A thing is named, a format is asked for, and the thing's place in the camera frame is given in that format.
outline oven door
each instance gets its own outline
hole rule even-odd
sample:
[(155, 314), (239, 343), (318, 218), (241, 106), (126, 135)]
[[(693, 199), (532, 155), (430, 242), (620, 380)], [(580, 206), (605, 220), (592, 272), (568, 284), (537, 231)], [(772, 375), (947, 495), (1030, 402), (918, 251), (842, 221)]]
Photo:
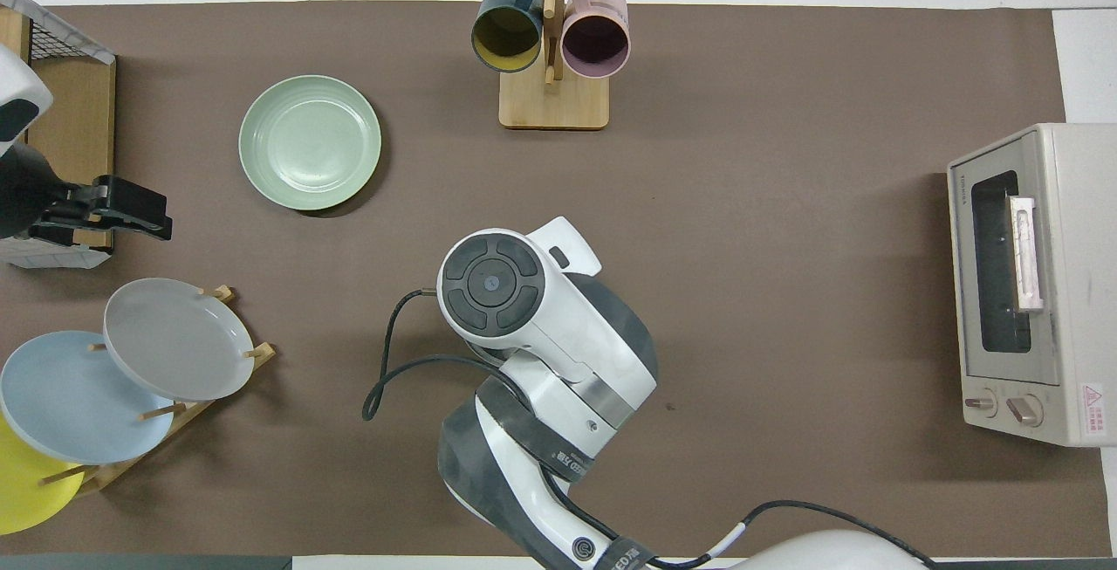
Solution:
[(968, 376), (1060, 383), (1039, 136), (1025, 133), (953, 170)]

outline light blue plate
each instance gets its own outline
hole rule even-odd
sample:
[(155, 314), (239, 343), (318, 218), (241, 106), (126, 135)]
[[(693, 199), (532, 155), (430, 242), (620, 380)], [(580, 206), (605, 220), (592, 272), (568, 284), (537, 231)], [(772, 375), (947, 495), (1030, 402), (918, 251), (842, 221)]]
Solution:
[(361, 93), (319, 74), (265, 89), (240, 124), (240, 165), (271, 201), (292, 209), (342, 203), (380, 161), (380, 122)]
[(140, 421), (170, 406), (124, 376), (92, 332), (51, 332), (20, 344), (0, 371), (0, 410), (40, 453), (102, 465), (141, 456), (163, 440), (172, 415)]

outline oven window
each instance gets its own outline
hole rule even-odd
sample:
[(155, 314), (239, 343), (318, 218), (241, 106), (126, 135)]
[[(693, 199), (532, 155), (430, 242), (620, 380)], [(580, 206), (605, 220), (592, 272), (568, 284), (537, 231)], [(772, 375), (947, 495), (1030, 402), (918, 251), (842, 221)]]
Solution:
[(1015, 194), (1020, 194), (1016, 172), (1009, 171), (977, 181), (971, 201), (982, 346), (989, 352), (1023, 354), (1032, 349), (1032, 331), (1028, 314), (1013, 308), (1015, 274), (1006, 198)]

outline yellow plate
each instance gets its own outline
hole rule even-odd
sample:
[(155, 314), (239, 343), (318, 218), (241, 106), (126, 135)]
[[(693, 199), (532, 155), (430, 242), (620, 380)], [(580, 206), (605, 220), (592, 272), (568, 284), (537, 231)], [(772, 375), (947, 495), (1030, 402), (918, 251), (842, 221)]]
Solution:
[(51, 474), (75, 467), (36, 452), (0, 416), (0, 535), (30, 529), (61, 511), (82, 486), (80, 475), (39, 486)]

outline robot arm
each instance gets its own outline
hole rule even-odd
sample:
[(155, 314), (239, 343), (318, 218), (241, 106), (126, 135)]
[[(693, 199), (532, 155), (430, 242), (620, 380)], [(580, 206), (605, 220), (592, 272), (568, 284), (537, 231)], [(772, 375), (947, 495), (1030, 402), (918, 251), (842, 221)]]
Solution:
[(600, 268), (558, 217), (527, 236), (470, 235), (439, 272), (447, 322), (470, 344), (504, 351), (500, 371), (528, 400), (487, 380), (443, 421), (439, 473), (460, 503), (548, 569), (634, 569), (653, 558), (564, 502), (658, 373), (647, 329), (592, 277)]
[(122, 229), (169, 240), (165, 197), (115, 175), (90, 186), (68, 183), (19, 141), (52, 101), (30, 66), (0, 46), (0, 238), (26, 235), (71, 245), (75, 229)]

